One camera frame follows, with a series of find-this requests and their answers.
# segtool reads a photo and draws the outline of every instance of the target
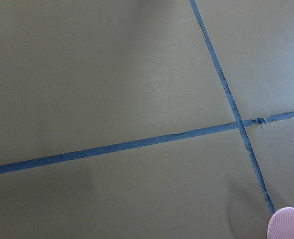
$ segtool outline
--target concrete floor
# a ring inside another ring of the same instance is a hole
[[[196,3],[242,119],[293,112],[294,0]],[[234,123],[204,39],[188,0],[0,1],[0,165]],[[294,118],[246,131],[294,207]],[[265,239],[270,217],[236,127],[0,174],[0,239]]]

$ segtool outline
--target pink shoe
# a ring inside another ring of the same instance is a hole
[[[273,214],[268,239],[294,239],[294,208],[282,208]]]

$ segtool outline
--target gray floor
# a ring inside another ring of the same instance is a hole
[[[294,0],[196,1],[244,120],[294,111]],[[0,1],[0,165],[234,122],[188,0]],[[246,128],[294,207],[294,119]],[[0,174],[0,239],[265,239],[238,129]]]

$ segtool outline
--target painter's tape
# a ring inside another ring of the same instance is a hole
[[[145,138],[145,139],[125,142],[125,143],[117,143],[117,144],[98,147],[98,148],[64,153],[64,154],[59,154],[59,155],[54,155],[49,157],[37,158],[37,159],[32,159],[32,160],[27,160],[27,161],[22,161],[17,163],[10,163],[6,165],[0,165],[0,174],[19,171],[19,170],[28,169],[28,168],[35,168],[39,166],[45,166],[45,165],[54,164],[54,163],[65,162],[69,160],[81,159],[81,158],[86,158],[86,157],[91,157],[91,156],[96,156],[101,154],[107,154],[107,153],[112,153],[112,152],[132,149],[132,148],[139,148],[139,147],[144,147],[148,145],[154,145],[159,143],[176,141],[180,139],[197,137],[201,135],[231,130],[237,127],[238,125],[234,122],[234,123],[222,124],[222,125],[217,125],[217,126],[212,126],[207,128],[195,129],[195,130],[187,131],[185,133],[168,134],[168,135]]]
[[[230,104],[230,107],[232,109],[232,112],[233,112],[233,114],[234,114],[234,116],[236,118],[236,122],[238,124],[238,128],[239,128],[240,133],[242,135],[242,139],[243,139],[243,141],[244,141],[244,143],[246,145],[247,150],[249,151],[251,162],[253,164],[254,170],[256,172],[258,181],[259,181],[260,186],[261,186],[261,188],[263,190],[263,193],[265,195],[265,198],[267,200],[267,204],[268,204],[270,213],[271,214],[274,214],[275,208],[273,206],[273,203],[271,201],[270,195],[268,193],[268,190],[266,188],[265,182],[263,180],[262,173],[261,173],[261,170],[259,168],[259,165],[258,165],[256,156],[255,156],[255,154],[254,154],[254,152],[252,150],[252,146],[251,146],[249,137],[248,137],[248,135],[246,133],[245,127],[244,127],[244,125],[242,123],[242,119],[241,119],[240,113],[238,111],[238,108],[237,108],[236,103],[235,103],[235,101],[233,99],[233,96],[232,96],[231,91],[229,89],[229,86],[228,86],[228,83],[226,81],[226,78],[225,78],[225,76],[223,74],[223,71],[221,69],[221,66],[220,66],[220,63],[218,61],[217,55],[216,55],[216,53],[215,53],[215,51],[213,49],[213,46],[211,44],[209,35],[207,33],[206,27],[205,27],[205,25],[203,23],[203,20],[201,18],[200,12],[199,12],[198,7],[197,7],[197,4],[196,4],[196,2],[194,0],[190,0],[190,3],[191,3],[191,6],[192,6],[193,11],[195,13],[195,16],[197,18],[197,21],[198,21],[198,23],[199,23],[199,25],[200,25],[200,27],[202,29],[202,32],[203,32],[203,34],[205,36],[205,42],[207,44],[207,47],[208,47],[208,50],[209,50],[209,53],[210,53],[212,62],[214,64],[215,68],[216,68],[216,71],[218,73],[218,76],[219,76],[219,79],[221,81],[221,84],[222,84],[223,88],[225,89],[225,93],[226,93],[227,99],[229,101],[229,104]]]
[[[284,114],[270,116],[269,118],[266,119],[266,122],[273,122],[273,121],[277,121],[277,120],[286,120],[286,119],[290,119],[290,118],[294,118],[294,111],[284,113]]]

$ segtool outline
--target blue tape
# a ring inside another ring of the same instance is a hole
[[[168,135],[145,138],[145,139],[125,142],[125,143],[117,143],[117,144],[113,144],[109,146],[64,153],[64,154],[59,154],[59,155],[54,155],[49,157],[37,158],[37,159],[32,159],[32,160],[27,160],[27,161],[22,161],[17,163],[0,165],[0,174],[19,171],[19,170],[28,169],[28,168],[35,168],[35,167],[54,164],[54,163],[65,162],[69,160],[81,159],[81,158],[86,158],[86,157],[91,157],[91,156],[96,156],[96,155],[101,155],[106,153],[112,153],[112,152],[122,151],[126,149],[144,147],[148,145],[176,141],[176,140],[185,139],[185,138],[197,137],[201,135],[217,133],[217,132],[222,132],[222,131],[236,129],[236,128],[238,128],[238,125],[234,122],[234,123],[222,124],[222,125],[217,125],[217,126],[212,126],[207,128],[195,129],[195,130],[187,131],[185,133],[168,134]]]
[[[242,123],[244,127],[249,127],[249,126],[252,126],[253,124],[271,123],[273,121],[287,120],[290,118],[294,118],[294,111],[273,115],[266,119],[264,118],[249,119],[249,120],[242,121]]]
[[[215,53],[215,51],[213,49],[213,46],[211,44],[211,41],[209,39],[209,35],[207,33],[207,30],[205,28],[205,25],[204,25],[204,23],[202,21],[202,18],[200,16],[200,12],[199,12],[198,7],[197,7],[197,5],[196,5],[196,3],[195,3],[194,0],[190,0],[190,3],[191,3],[191,6],[192,6],[193,11],[195,13],[195,16],[197,18],[197,21],[198,21],[198,23],[199,23],[199,25],[200,25],[200,27],[202,29],[202,32],[203,32],[203,34],[205,36],[205,42],[207,44],[207,47],[208,47],[208,50],[209,50],[209,53],[210,53],[212,62],[214,64],[215,68],[216,68],[216,71],[218,73],[218,76],[219,76],[219,79],[221,81],[221,84],[222,84],[223,88],[225,89],[225,93],[226,93],[227,99],[228,99],[229,104],[231,106],[232,112],[233,112],[233,114],[234,114],[234,116],[236,118],[236,122],[238,124],[238,128],[239,128],[240,133],[242,135],[242,139],[243,139],[243,141],[244,141],[244,143],[246,145],[247,150],[249,151],[250,159],[251,159],[251,162],[253,164],[254,170],[256,172],[256,175],[257,175],[259,184],[260,184],[260,186],[261,186],[261,188],[263,190],[263,193],[265,195],[265,198],[267,200],[269,211],[270,211],[271,214],[274,214],[275,213],[275,208],[273,206],[273,203],[271,201],[270,195],[268,193],[268,190],[266,188],[265,182],[263,180],[263,176],[262,176],[261,170],[259,168],[259,165],[258,165],[256,156],[255,156],[255,154],[253,152],[253,149],[252,149],[252,146],[251,146],[249,137],[248,137],[248,135],[246,133],[246,130],[245,130],[245,127],[244,127],[244,125],[242,123],[242,119],[241,119],[240,113],[239,113],[239,111],[237,109],[236,103],[235,103],[235,101],[233,99],[233,96],[232,96],[232,94],[230,92],[230,89],[229,89],[228,83],[226,81],[226,78],[225,78],[225,76],[224,76],[224,74],[222,72],[220,63],[218,61],[218,58],[216,56],[216,53]]]
[[[288,113],[284,113],[284,114],[278,114],[278,115],[274,115],[274,116],[270,116],[269,118],[266,119],[266,122],[273,122],[273,121],[277,121],[277,120],[286,120],[289,118],[294,118],[294,111],[293,112],[288,112]]]

